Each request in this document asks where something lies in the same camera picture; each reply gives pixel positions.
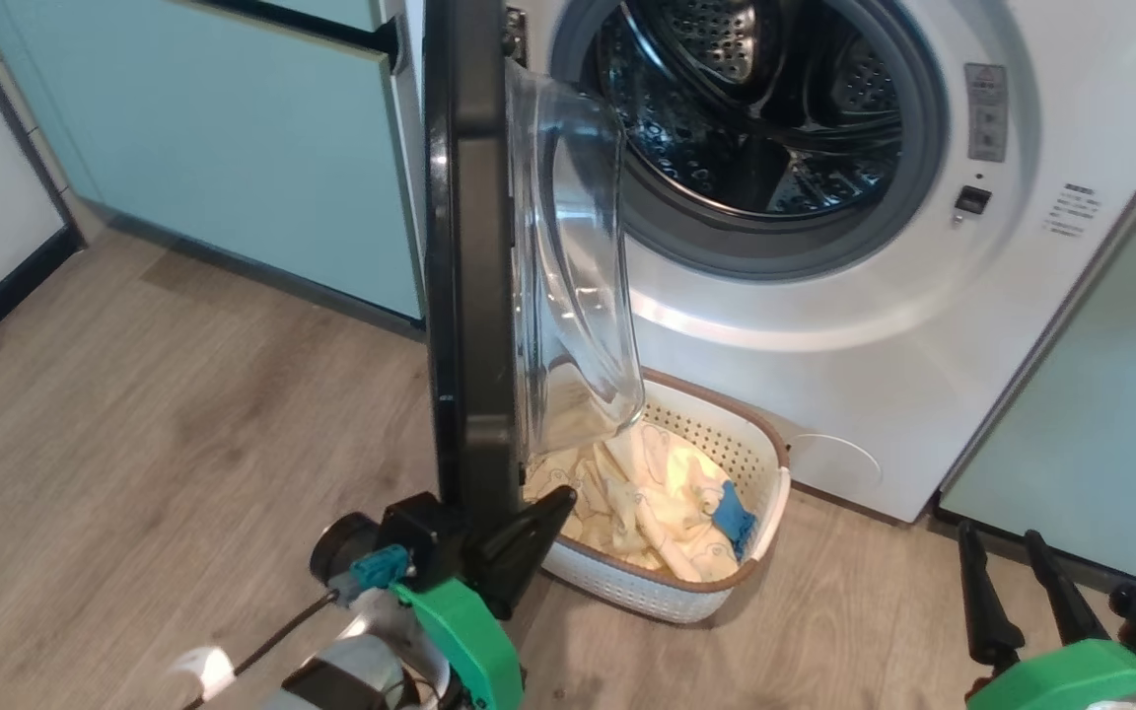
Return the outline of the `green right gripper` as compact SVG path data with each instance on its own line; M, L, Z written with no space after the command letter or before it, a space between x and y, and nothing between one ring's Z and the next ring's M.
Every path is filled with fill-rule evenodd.
M1110 634L1038 531L1025 532L1029 567L1066 648L1020 661L1024 630L1011 623L988 575L988 556L972 521L958 525L966 646L996 677L968 709L1136 709L1136 655Z

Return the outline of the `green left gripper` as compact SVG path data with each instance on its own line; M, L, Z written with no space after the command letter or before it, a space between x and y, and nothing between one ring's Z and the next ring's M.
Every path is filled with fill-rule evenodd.
M513 617L577 500L573 486L560 485L495 527L474 533L467 541L467 585L451 577L424 592L402 583L390 586L445 655L474 709L523 705L523 666L500 621Z

